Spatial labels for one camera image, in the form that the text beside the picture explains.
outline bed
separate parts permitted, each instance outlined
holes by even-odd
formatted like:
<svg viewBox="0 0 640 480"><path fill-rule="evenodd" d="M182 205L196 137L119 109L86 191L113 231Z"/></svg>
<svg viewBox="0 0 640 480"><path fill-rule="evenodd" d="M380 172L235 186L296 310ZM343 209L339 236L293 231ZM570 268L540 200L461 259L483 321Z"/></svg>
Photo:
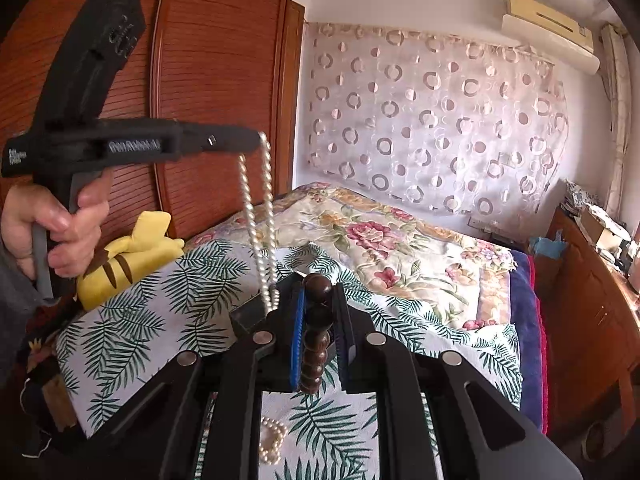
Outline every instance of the bed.
<svg viewBox="0 0 640 480"><path fill-rule="evenodd" d="M350 303L369 312L380 332L412 351L455 348L545 431L545 335L530 258L327 184L290 192L274 212L281 276L323 272L345 284ZM264 212L256 214L260 237ZM58 338L60 368L87 436L180 350L205 355L235 341L228 312L257 292L244 218L231 217L185 248L184 257ZM283 460L262 464L261 479L376 478L375 396L342 392L335 362L316 396L264 394L262 410L289 435ZM427 406L425 414L430 423Z"/></svg>

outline white cloth with green leaves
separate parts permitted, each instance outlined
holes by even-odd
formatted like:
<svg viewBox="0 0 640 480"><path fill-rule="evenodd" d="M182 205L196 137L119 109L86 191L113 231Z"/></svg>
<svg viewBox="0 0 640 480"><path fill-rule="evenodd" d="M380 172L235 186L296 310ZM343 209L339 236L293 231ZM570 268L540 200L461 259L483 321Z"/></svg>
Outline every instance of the white cloth with green leaves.
<svg viewBox="0 0 640 480"><path fill-rule="evenodd" d="M466 332L444 326L429 303L369 292L356 275L320 247L276 251L278 273L322 272L341 282L351 304L376 329L413 352L456 349L516 407L522 376L513 325ZM257 294L248 246L214 240L186 253L71 324L57 342L66 387L91 436L179 351L221 352L236 340L228 312ZM315 396L264 394L262 411L290 430L283 460L261 465L261 479L378 478L375 396L347 395L331 362ZM426 411L428 423L430 416Z"/></svg>

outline patterned wall covering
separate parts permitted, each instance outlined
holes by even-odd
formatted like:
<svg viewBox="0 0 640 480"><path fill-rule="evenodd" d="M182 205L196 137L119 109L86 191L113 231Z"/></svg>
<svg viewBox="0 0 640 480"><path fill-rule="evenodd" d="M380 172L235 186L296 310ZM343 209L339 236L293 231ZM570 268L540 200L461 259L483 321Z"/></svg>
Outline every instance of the patterned wall covering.
<svg viewBox="0 0 640 480"><path fill-rule="evenodd" d="M568 134L553 65L428 32L312 23L307 33L309 163L374 198L527 234Z"/></svg>

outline silver screw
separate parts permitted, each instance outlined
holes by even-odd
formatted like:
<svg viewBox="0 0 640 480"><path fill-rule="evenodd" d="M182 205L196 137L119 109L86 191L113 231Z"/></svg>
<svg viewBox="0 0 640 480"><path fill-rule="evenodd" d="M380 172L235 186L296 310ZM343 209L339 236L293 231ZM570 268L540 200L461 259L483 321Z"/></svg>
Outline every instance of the silver screw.
<svg viewBox="0 0 640 480"><path fill-rule="evenodd" d="M382 346L386 343L386 336L380 332L371 332L367 334L367 343L373 346Z"/></svg>
<svg viewBox="0 0 640 480"><path fill-rule="evenodd" d="M266 345L273 340L273 334L271 332L267 332L266 330L260 330L260 332L256 332L254 334L254 343L258 345Z"/></svg>
<svg viewBox="0 0 640 480"><path fill-rule="evenodd" d="M198 356L191 350L185 350L178 354L178 364L180 366L191 366L197 359Z"/></svg>
<svg viewBox="0 0 640 480"><path fill-rule="evenodd" d="M462 356L453 350L447 350L440 356L444 364L449 366L460 366L462 364Z"/></svg>

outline yellow plush toy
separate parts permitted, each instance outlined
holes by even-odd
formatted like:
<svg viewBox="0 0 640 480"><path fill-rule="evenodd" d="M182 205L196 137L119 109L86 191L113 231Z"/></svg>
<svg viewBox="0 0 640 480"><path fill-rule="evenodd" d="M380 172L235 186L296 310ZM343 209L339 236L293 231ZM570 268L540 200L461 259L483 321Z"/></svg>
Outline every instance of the yellow plush toy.
<svg viewBox="0 0 640 480"><path fill-rule="evenodd" d="M114 240L96 254L78 278L78 299L86 311L184 254L183 240L164 236L170 221L169 213L143 211L131 236Z"/></svg>

